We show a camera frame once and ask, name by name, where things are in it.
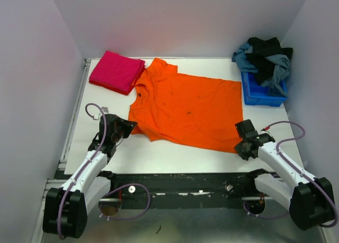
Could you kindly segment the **orange t-shirt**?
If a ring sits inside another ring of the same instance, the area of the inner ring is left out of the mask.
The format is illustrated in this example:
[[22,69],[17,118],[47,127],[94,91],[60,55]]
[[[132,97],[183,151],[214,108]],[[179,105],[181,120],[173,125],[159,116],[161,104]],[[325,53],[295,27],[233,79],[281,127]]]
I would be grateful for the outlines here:
[[235,125],[243,120],[240,82],[181,74],[176,65],[155,58],[135,89],[128,117],[137,122],[132,134],[235,152],[240,142]]

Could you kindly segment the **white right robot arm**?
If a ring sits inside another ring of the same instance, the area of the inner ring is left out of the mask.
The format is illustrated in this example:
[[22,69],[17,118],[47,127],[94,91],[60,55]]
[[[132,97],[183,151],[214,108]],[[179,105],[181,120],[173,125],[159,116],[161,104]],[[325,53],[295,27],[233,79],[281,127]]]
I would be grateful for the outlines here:
[[243,160],[259,158],[268,164],[279,178],[264,171],[255,171],[254,178],[244,182],[249,196],[263,193],[287,209],[295,225],[301,230],[315,226],[332,228],[338,224],[333,188],[326,178],[318,178],[294,162],[268,133],[270,126],[259,134],[251,120],[236,123],[241,139],[235,150]]

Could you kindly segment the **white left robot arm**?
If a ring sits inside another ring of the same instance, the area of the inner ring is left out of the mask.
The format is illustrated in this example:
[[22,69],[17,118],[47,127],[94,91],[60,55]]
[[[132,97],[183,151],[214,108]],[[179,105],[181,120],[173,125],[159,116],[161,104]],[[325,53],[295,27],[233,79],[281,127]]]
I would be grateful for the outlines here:
[[62,186],[47,191],[42,230],[45,233],[78,239],[87,217],[99,199],[114,197],[118,186],[103,168],[108,164],[121,139],[128,138],[137,126],[115,114],[100,117],[99,131],[87,149],[85,159]]

